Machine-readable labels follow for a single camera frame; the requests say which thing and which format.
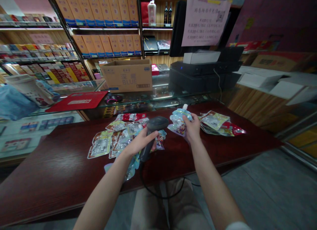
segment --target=tile floor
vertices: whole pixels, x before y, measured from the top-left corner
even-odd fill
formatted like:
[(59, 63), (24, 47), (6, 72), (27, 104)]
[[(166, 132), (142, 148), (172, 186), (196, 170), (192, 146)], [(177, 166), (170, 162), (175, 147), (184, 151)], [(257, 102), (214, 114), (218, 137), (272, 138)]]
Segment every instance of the tile floor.
[[(189, 175), (199, 183), (196, 174)], [(266, 152), (223, 176), (252, 229), (317, 229), (317, 174), (279, 149)], [(211, 228), (200, 187), (193, 186)], [(130, 229), (136, 192), (120, 195), (105, 229)], [(68, 230), (76, 219), (27, 224), (8, 230)]]

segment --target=white bottle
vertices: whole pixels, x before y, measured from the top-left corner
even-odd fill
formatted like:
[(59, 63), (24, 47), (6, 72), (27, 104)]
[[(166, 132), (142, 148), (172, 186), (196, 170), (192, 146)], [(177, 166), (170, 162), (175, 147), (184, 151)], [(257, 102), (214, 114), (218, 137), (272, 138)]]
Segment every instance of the white bottle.
[(149, 26), (156, 26), (156, 5), (154, 0), (148, 4)]
[(36, 82), (36, 79), (32, 76), (27, 74), (7, 76), (6, 81), (7, 84), (16, 88), (40, 108), (46, 108), (54, 104), (54, 95), (43, 84)]

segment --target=wall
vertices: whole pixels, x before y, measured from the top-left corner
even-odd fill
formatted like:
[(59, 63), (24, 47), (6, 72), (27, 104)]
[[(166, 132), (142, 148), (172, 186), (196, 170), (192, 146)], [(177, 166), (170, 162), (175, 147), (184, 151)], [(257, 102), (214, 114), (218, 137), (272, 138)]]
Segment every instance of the wall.
[[(269, 40), (271, 34), (284, 37), (279, 51), (316, 51), (316, 0), (245, 0), (229, 43)], [(245, 29), (247, 19), (254, 23)]]
[(48, 0), (14, 0), (24, 14), (45, 14), (54, 21), (56, 16)]

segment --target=paper sign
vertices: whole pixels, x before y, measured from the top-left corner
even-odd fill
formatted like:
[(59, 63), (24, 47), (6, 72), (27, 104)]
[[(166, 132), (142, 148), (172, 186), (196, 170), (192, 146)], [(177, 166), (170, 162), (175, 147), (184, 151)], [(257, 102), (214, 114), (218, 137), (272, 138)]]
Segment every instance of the paper sign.
[(217, 45), (230, 5), (230, 1), (187, 0), (182, 47)]
[(30, 34), (36, 44), (54, 44), (54, 41), (49, 34)]

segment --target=qr code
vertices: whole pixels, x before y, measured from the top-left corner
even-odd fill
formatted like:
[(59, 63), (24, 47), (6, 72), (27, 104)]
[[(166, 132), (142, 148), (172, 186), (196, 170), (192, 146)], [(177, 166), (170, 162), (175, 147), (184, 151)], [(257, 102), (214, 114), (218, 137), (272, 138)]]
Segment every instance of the qr code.
[(225, 11), (218, 11), (217, 22), (222, 22), (224, 16), (225, 16)]

